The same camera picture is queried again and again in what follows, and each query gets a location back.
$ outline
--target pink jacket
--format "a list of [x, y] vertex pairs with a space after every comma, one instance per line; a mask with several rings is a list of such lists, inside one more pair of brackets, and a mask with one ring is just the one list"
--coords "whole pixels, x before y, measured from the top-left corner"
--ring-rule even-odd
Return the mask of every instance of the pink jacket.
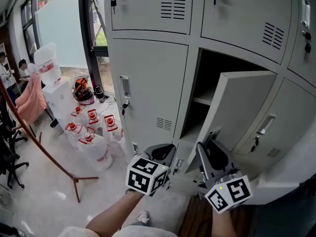
[[40, 76], [32, 74], [22, 95], [15, 100], [18, 114], [27, 124], [33, 123], [46, 108]]

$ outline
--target window frame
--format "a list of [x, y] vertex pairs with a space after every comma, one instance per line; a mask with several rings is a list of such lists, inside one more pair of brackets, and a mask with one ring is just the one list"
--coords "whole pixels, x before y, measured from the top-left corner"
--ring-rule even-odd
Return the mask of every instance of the window frame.
[[[29, 59], [32, 61], [32, 57], [30, 54], [30, 50], [28, 49], [28, 45], [26, 42], [26, 30], [31, 25], [33, 26], [34, 31], [34, 39], [37, 49], [42, 47], [40, 41], [40, 33], [38, 30], [38, 24], [36, 21], [36, 12], [38, 11], [38, 0], [31, 0], [31, 15], [32, 18], [26, 22], [26, 14], [25, 8], [26, 5], [29, 3], [30, 0], [26, 0], [25, 3], [21, 6], [21, 18], [22, 18], [22, 29], [23, 29], [23, 36], [24, 42], [28, 51]], [[79, 20], [80, 20], [80, 27], [81, 27], [81, 36], [83, 41], [83, 48], [84, 53], [87, 61], [88, 71], [90, 74], [90, 78], [92, 81], [92, 86], [95, 89], [97, 85], [102, 85], [102, 78], [99, 71], [99, 66], [97, 62], [97, 57], [109, 57], [108, 47], [107, 46], [93, 46], [92, 45], [92, 36], [91, 36], [91, 25], [93, 27], [93, 22], [91, 15], [89, 15], [89, 0], [79, 0]], [[104, 91], [106, 96], [113, 96], [115, 94], [112, 92]]]

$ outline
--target shoe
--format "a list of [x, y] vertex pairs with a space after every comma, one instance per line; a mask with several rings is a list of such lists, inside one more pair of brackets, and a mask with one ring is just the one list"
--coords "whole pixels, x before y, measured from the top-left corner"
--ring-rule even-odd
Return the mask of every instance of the shoe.
[[148, 224], [149, 221], [149, 213], [148, 211], [141, 211], [137, 216], [137, 221], [141, 221], [144, 224]]
[[26, 237], [25, 233], [23, 233], [21, 230], [18, 230], [18, 234], [20, 237]]

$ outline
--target black chair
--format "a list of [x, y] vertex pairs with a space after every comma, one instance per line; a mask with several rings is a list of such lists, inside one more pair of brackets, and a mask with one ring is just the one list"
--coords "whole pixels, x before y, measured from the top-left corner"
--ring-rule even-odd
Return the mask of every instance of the black chair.
[[7, 171], [9, 172], [7, 185], [9, 186], [10, 189], [12, 189], [12, 185], [10, 185], [10, 181], [11, 181], [12, 176], [14, 177], [14, 179], [16, 180], [18, 185], [21, 186], [21, 188], [24, 188], [24, 184], [20, 183], [20, 181], [16, 175], [15, 170], [17, 170], [18, 168], [20, 168], [24, 165], [29, 166], [29, 163], [22, 162], [19, 164], [15, 164], [16, 159], [20, 158], [20, 156], [18, 154], [14, 153], [10, 149], [10, 147], [8, 147], [2, 134], [0, 137], [0, 147], [1, 147], [1, 151], [0, 151], [0, 174], [6, 174]]
[[16, 122], [13, 120], [9, 112], [7, 110], [5, 98], [0, 95], [0, 133], [2, 134], [3, 138], [9, 143], [11, 150], [15, 153], [15, 143], [20, 140], [27, 141], [28, 138], [20, 137], [17, 138], [18, 135], [21, 135], [21, 131], [12, 131], [14, 127], [16, 127]]

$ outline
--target person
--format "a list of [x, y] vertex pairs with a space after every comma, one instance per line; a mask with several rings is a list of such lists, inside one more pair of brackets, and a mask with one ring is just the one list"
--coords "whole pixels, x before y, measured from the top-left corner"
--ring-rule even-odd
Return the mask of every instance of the person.
[[27, 70], [29, 72], [29, 76], [21, 77], [20, 80], [21, 81], [29, 81], [30, 80], [30, 76], [34, 72], [34, 67], [35, 67], [35, 64], [33, 64], [33, 63], [27, 64], [25, 59], [20, 60], [19, 61], [19, 68], [22, 71]]
[[21, 230], [16, 229], [15, 227], [10, 227], [3, 223], [0, 223], [0, 233], [9, 235], [9, 236], [15, 235], [15, 236], [20, 236], [20, 237], [25, 237], [25, 234]]
[[[163, 229], [149, 227], [149, 213], [141, 211], [137, 222], [117, 232], [144, 194], [128, 189], [119, 201], [94, 217], [85, 229], [67, 227], [59, 237], [176, 237]], [[230, 213], [213, 211], [212, 237], [236, 237]]]
[[5, 66], [3, 65], [5, 63], [5, 58], [6, 58], [6, 54], [4, 52], [0, 53], [0, 75], [1, 75], [1, 80], [4, 84], [4, 87], [6, 88], [6, 91], [8, 92], [11, 101], [13, 102], [13, 104], [15, 105], [15, 100], [16, 100], [16, 96], [12, 90], [11, 87], [11, 81], [10, 81], [10, 77], [12, 76], [12, 73], [14, 71], [12, 71], [11, 69], [6, 70]]

